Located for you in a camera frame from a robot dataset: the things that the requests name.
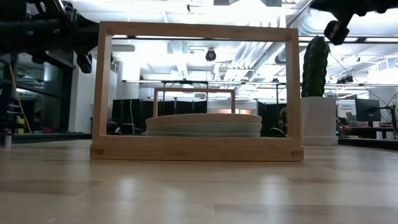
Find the yellow bottle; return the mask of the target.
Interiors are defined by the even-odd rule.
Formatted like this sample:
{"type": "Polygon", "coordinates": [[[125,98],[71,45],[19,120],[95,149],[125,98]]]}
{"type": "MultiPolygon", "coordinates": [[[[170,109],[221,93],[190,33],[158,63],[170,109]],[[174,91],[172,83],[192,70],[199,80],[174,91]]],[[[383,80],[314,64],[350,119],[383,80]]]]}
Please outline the yellow bottle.
{"type": "Polygon", "coordinates": [[[23,116],[17,115],[16,117],[17,128],[15,130],[16,134],[24,134],[25,132],[25,119],[23,116]]]}

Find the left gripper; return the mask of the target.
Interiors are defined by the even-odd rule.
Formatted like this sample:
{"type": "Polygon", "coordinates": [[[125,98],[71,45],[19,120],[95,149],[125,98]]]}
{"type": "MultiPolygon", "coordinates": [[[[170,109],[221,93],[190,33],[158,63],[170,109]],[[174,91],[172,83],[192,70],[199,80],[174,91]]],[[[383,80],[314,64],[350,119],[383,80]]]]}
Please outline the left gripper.
{"type": "Polygon", "coordinates": [[[65,52],[74,51],[76,54],[88,54],[93,48],[98,45],[98,32],[100,24],[82,17],[82,33],[84,33],[81,40],[78,36],[78,29],[80,27],[81,15],[72,4],[64,4],[62,6],[63,25],[65,26],[64,46],[62,49],[65,52]]]}

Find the wooden slatted shelf rack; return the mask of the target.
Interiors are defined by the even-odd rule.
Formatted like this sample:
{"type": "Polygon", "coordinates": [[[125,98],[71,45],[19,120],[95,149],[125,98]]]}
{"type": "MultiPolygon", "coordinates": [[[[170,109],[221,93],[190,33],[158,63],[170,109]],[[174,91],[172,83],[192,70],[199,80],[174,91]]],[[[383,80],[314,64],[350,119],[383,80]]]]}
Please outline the wooden slatted shelf rack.
{"type": "Polygon", "coordinates": [[[297,29],[153,22],[101,21],[92,160],[133,161],[302,161],[304,150],[300,110],[299,34],[297,29]],[[114,35],[196,37],[203,39],[284,42],[286,48],[286,138],[201,138],[167,136],[115,136],[106,133],[108,117],[109,60],[114,35]]]}

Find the beige round plate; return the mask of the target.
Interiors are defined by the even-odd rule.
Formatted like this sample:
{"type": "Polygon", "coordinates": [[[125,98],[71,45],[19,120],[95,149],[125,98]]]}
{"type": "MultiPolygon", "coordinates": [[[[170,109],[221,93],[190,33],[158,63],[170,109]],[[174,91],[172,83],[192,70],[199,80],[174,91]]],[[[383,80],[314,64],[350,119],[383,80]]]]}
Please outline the beige round plate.
{"type": "Polygon", "coordinates": [[[197,113],[174,114],[146,119],[147,127],[185,123],[261,123],[262,118],[251,114],[197,113]]]}

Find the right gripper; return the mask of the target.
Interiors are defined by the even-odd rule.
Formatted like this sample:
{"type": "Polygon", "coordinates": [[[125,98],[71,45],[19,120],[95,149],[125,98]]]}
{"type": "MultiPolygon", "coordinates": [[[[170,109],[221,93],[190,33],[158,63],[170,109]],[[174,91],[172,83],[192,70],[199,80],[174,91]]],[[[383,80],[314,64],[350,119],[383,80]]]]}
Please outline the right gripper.
{"type": "MultiPolygon", "coordinates": [[[[319,11],[336,12],[341,6],[340,0],[312,0],[310,7],[319,11]]],[[[385,13],[388,9],[398,8],[398,0],[344,0],[340,12],[342,16],[365,16],[368,12],[385,13]]]]}

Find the black partition panel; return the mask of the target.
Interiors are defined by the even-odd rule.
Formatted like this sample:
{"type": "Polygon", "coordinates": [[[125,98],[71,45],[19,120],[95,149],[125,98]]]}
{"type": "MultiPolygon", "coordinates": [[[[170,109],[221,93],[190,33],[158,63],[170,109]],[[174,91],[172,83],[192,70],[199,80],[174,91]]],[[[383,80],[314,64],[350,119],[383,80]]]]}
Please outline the black partition panel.
{"type": "Polygon", "coordinates": [[[267,104],[257,101],[257,115],[262,118],[261,137],[273,137],[269,133],[272,128],[287,133],[287,123],[284,123],[286,122],[286,112],[284,111],[286,106],[285,103],[267,104]]]}
{"type": "MultiPolygon", "coordinates": [[[[158,101],[157,115],[207,113],[206,101],[158,101]]],[[[140,99],[113,100],[107,133],[140,135],[146,131],[146,120],[153,117],[153,101],[140,99]]]]}

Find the white hexagonal plant pot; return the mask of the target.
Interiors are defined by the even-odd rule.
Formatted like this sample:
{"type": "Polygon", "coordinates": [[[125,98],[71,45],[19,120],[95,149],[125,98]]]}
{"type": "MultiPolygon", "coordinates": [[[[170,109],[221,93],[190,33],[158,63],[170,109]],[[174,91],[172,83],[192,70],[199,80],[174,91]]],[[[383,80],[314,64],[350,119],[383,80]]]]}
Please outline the white hexagonal plant pot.
{"type": "Polygon", "coordinates": [[[336,98],[320,96],[302,98],[301,123],[303,145],[337,145],[336,98]]]}

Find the green cactus plant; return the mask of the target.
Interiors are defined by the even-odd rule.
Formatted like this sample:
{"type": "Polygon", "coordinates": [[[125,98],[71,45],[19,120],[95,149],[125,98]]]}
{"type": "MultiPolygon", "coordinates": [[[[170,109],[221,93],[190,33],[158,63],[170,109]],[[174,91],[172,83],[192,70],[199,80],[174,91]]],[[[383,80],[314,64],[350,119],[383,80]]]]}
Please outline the green cactus plant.
{"type": "Polygon", "coordinates": [[[307,45],[303,58],[302,98],[323,96],[329,53],[329,45],[323,36],[315,36],[307,45]]]}

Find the black background monitor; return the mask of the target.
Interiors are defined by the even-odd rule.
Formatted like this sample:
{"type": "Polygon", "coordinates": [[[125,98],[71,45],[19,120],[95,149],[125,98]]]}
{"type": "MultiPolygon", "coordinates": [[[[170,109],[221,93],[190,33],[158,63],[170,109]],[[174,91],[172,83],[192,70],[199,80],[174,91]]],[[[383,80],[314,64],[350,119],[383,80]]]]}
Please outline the black background monitor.
{"type": "Polygon", "coordinates": [[[356,119],[362,122],[381,121],[378,100],[355,99],[356,119]]]}

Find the black overhead crossbar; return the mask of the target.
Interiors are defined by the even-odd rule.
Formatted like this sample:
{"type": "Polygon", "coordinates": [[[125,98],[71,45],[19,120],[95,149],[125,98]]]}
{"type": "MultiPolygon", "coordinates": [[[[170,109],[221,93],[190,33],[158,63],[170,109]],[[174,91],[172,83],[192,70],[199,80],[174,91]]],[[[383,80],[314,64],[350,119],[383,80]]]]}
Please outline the black overhead crossbar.
{"type": "MultiPolygon", "coordinates": [[[[203,38],[203,37],[161,37],[161,36],[143,36],[143,35],[114,35],[113,39],[119,40],[218,40],[227,41],[227,39],[222,38],[203,38]]],[[[349,44],[398,44],[398,37],[347,37],[343,41],[349,44]]]]}

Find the white wall poster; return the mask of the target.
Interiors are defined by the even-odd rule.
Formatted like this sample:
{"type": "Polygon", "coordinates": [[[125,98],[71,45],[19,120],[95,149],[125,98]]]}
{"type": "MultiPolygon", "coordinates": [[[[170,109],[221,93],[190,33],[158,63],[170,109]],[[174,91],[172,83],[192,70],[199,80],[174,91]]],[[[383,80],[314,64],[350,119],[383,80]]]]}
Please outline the white wall poster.
{"type": "Polygon", "coordinates": [[[340,118],[356,116],[356,104],[354,100],[338,100],[336,102],[336,115],[340,118]]]}

